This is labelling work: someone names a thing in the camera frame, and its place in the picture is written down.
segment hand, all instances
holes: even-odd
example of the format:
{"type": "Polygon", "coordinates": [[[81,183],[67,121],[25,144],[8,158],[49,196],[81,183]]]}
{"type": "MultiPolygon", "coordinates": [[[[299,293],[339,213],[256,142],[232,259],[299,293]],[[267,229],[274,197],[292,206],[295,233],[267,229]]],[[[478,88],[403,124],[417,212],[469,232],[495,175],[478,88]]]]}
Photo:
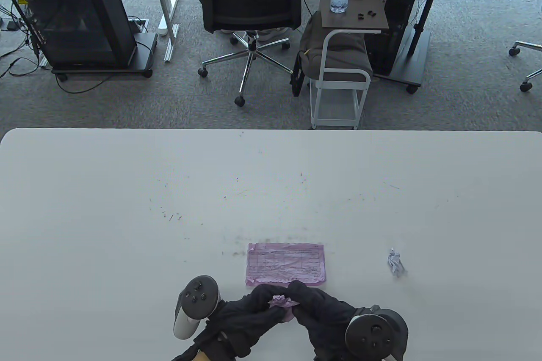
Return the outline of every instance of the hand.
{"type": "Polygon", "coordinates": [[[298,323],[308,330],[318,359],[345,359],[345,332],[356,308],[300,281],[288,285],[286,296],[299,303],[292,311],[298,323]]]}
{"type": "Polygon", "coordinates": [[[286,309],[270,309],[268,302],[286,294],[285,287],[263,284],[240,300],[221,301],[194,343],[211,361],[211,353],[224,350],[230,359],[246,357],[260,337],[284,318],[286,309]]]}

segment black computer tower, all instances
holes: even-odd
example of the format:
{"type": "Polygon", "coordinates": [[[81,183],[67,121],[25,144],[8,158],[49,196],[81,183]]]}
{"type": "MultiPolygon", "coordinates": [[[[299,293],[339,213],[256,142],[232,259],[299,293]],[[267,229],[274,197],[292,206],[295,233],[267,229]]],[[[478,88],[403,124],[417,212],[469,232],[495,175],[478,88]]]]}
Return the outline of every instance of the black computer tower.
{"type": "Polygon", "coordinates": [[[137,48],[121,0],[11,0],[55,69],[128,67],[137,48]]]}
{"type": "Polygon", "coordinates": [[[365,46],[371,67],[374,74],[379,75],[390,74],[405,30],[410,24],[412,10],[414,6],[418,7],[416,0],[385,1],[384,10],[389,29],[381,34],[365,36],[365,46]]]}

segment gray carpet floor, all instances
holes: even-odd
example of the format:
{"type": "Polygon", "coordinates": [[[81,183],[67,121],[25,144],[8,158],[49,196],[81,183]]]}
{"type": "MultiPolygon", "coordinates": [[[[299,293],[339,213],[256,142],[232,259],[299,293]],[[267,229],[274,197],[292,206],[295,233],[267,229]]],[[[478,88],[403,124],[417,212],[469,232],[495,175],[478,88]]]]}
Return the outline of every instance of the gray carpet floor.
{"type": "MultiPolygon", "coordinates": [[[[156,30],[158,0],[122,0],[128,15],[150,19],[156,30]]],[[[316,0],[307,0],[317,9],[316,0]]],[[[9,0],[0,0],[9,5],[9,0]]],[[[362,128],[368,130],[542,130],[542,77],[523,94],[519,84],[542,67],[542,53],[523,50],[516,58],[507,50],[516,39],[542,41],[541,0],[435,0],[426,30],[432,32],[423,86],[411,96],[404,86],[380,80],[371,84],[362,128]]],[[[304,8],[304,22],[309,14],[304,8]]],[[[209,67],[200,78],[199,63],[232,52],[228,37],[203,29],[198,0],[180,0],[174,16],[180,24],[170,63],[160,38],[154,75],[147,80],[111,80],[85,94],[66,94],[54,75],[36,71],[25,77],[0,79],[0,137],[15,127],[244,128],[307,129],[308,92],[292,97],[289,77],[254,63],[246,86],[246,105],[233,100],[243,60],[209,67]]],[[[292,48],[268,53],[292,66],[301,30],[290,32],[292,48]]],[[[2,32],[0,53],[14,48],[21,33],[2,32]]],[[[0,61],[4,71],[17,56],[32,58],[28,49],[0,61]]],[[[18,63],[14,72],[32,68],[18,63]]],[[[72,91],[96,82],[69,80],[72,91]]]]}

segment purple paper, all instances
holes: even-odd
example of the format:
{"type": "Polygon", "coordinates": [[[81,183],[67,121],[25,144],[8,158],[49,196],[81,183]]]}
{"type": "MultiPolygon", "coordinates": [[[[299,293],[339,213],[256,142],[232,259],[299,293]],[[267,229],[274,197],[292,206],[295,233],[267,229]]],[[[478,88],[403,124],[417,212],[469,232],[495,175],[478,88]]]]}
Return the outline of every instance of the purple paper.
{"type": "Polygon", "coordinates": [[[299,305],[296,301],[285,297],[284,295],[274,295],[273,300],[269,301],[269,308],[271,309],[274,306],[283,307],[286,309],[286,315],[282,319],[283,322],[289,322],[294,318],[294,313],[292,312],[292,307],[299,305]]]}
{"type": "Polygon", "coordinates": [[[293,280],[306,285],[326,281],[324,246],[319,244],[251,243],[246,256],[248,286],[288,285],[293,280]]]}

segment chrome chair base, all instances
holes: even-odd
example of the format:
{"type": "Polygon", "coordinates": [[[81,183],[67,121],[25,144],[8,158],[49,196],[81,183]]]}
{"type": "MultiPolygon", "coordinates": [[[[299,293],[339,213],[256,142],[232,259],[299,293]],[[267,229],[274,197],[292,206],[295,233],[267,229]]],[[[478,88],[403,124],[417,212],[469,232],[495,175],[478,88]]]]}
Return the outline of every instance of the chrome chair base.
{"type": "MultiPolygon", "coordinates": [[[[542,52],[542,45],[531,44],[530,42],[516,41],[509,49],[509,55],[516,56],[520,52],[520,48],[518,47],[529,48],[538,52],[542,52]]],[[[531,88],[533,88],[533,84],[529,81],[540,74],[542,74],[542,69],[538,69],[537,71],[526,75],[525,80],[519,86],[519,90],[521,90],[522,92],[528,92],[531,88]]]]}
{"type": "Polygon", "coordinates": [[[234,53],[228,53],[227,55],[223,55],[218,58],[209,59],[208,61],[202,62],[202,67],[198,69],[198,74],[201,77],[207,76],[207,65],[213,65],[215,63],[225,62],[225,61],[232,61],[234,59],[243,58],[246,57],[246,65],[244,68],[243,78],[241,79],[241,86],[239,88],[239,95],[235,98],[235,103],[242,107],[244,106],[244,86],[246,85],[246,79],[248,78],[248,73],[250,71],[250,67],[252,65],[252,61],[256,58],[263,59],[263,61],[278,67],[279,69],[282,69],[288,74],[292,74],[293,71],[284,66],[282,63],[275,61],[275,59],[265,55],[265,53],[261,52],[262,49],[269,48],[271,46],[281,45],[282,49],[288,49],[290,48],[290,38],[284,38],[279,39],[278,41],[270,42],[269,44],[263,44],[258,46],[256,44],[256,41],[258,40],[258,34],[255,31],[247,31],[246,32],[246,39],[240,36],[237,32],[233,32],[232,36],[232,44],[235,44],[236,42],[240,42],[245,49],[239,52],[234,53]]]}

